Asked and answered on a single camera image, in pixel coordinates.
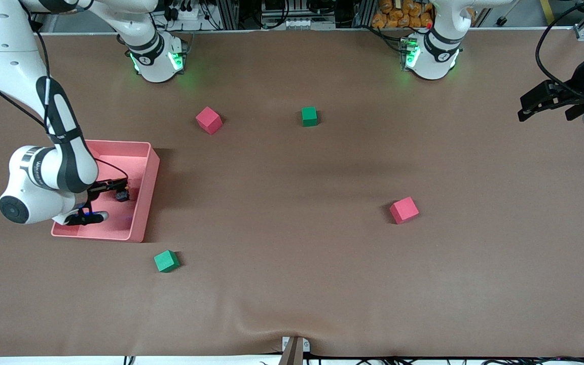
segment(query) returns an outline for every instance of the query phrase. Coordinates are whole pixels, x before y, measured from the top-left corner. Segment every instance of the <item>brown table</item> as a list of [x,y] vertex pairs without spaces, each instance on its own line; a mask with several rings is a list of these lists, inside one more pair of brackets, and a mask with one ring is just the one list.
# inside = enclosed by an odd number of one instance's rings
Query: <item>brown table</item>
[[[565,78],[584,43],[550,35]],[[150,141],[162,164],[145,243],[0,214],[0,355],[264,353],[302,335],[318,355],[584,356],[584,126],[516,115],[544,79],[539,36],[470,32],[429,82],[368,32],[200,35],[162,85],[113,36],[47,37],[86,137]],[[214,136],[194,122],[207,105]],[[36,143],[0,99],[0,194]],[[397,226],[406,196],[421,214]],[[158,273],[165,249],[184,267]]]

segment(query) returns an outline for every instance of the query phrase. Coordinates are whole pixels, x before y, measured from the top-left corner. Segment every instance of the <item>cube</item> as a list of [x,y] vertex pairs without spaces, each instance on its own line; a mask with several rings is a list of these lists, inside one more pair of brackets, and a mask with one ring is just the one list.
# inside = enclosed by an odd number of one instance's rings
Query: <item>cube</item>
[[413,202],[412,197],[406,197],[403,200],[396,201],[390,208],[393,219],[396,224],[406,222],[408,219],[418,215],[418,208]]
[[166,250],[155,256],[155,264],[160,272],[167,273],[179,267],[179,260],[174,252]]
[[222,120],[218,113],[214,112],[213,109],[208,106],[204,110],[197,114],[195,117],[197,123],[206,131],[208,134],[214,134],[220,127],[222,127]]
[[304,127],[314,127],[317,125],[317,109],[314,106],[301,108],[301,119]]

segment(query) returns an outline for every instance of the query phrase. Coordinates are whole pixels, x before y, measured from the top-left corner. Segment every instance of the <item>pink plastic tray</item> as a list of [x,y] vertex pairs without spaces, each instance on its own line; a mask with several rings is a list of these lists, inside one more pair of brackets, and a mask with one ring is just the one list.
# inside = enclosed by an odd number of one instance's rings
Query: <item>pink plastic tray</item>
[[[54,223],[51,235],[85,240],[142,242],[153,200],[159,157],[147,142],[86,141],[91,154],[127,172],[130,201],[119,203],[114,192],[100,194],[91,203],[94,211],[105,210],[109,218],[87,226],[61,226]],[[98,164],[98,180],[120,178],[123,174],[106,164]]]

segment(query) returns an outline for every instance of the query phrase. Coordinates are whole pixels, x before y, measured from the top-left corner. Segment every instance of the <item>pink cube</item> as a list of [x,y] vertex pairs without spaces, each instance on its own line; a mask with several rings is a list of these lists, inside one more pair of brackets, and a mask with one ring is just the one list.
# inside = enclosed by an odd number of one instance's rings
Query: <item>pink cube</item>
[[393,219],[396,220],[396,224],[401,224],[402,222],[418,215],[418,208],[416,208],[416,204],[413,202],[412,197],[406,197],[403,200],[396,201],[391,206],[390,210]]
[[202,113],[197,114],[197,123],[206,131],[208,134],[214,134],[220,127],[222,127],[222,120],[220,116],[217,115],[213,109],[208,106],[204,108]]

